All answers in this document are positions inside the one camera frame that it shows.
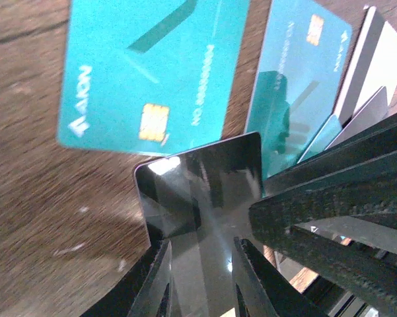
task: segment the gold chip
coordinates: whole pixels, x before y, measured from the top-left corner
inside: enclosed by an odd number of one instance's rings
[[[159,104],[145,104],[139,128],[139,138],[161,142],[166,135],[169,107]]]
[[[324,19],[318,15],[312,15],[310,21],[310,27],[308,28],[307,42],[318,46],[320,43],[320,37],[323,32]]]

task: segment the black card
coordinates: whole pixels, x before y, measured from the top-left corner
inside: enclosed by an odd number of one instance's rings
[[[135,171],[151,243],[172,242],[174,316],[221,316],[235,306],[233,237],[249,238],[262,197],[260,135],[249,133],[142,164]]]

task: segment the wooden table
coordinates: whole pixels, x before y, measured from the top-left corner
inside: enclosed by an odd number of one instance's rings
[[[397,30],[397,0],[321,2],[353,43],[366,2]],[[244,129],[269,6],[250,5],[224,138]],[[132,176],[148,158],[55,141],[68,7],[0,0],[0,316],[78,316],[148,248]]]

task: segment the credit card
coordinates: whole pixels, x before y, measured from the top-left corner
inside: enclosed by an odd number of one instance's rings
[[[342,125],[339,122],[338,117],[334,114],[330,115],[320,131],[305,149],[304,153],[297,161],[297,164],[326,150],[326,147],[338,136],[339,133],[341,133],[341,131]]]
[[[248,219],[248,208],[262,197],[258,133],[142,164],[135,179],[151,244],[172,244],[172,315],[230,311],[234,236],[262,250]]]
[[[386,93],[386,87],[383,86],[374,94],[374,96],[368,99],[360,111],[351,119],[351,121],[326,147],[326,149],[330,149],[331,147],[334,147],[339,143],[348,140],[350,137],[368,129],[376,123],[379,123],[387,113],[388,96]]]
[[[309,0],[273,0],[246,131],[263,179],[295,164],[334,108],[351,26]]]
[[[220,139],[248,0],[74,0],[58,141],[169,155]]]
[[[334,110],[342,126],[383,86],[389,105],[397,86],[397,31],[370,7]]]

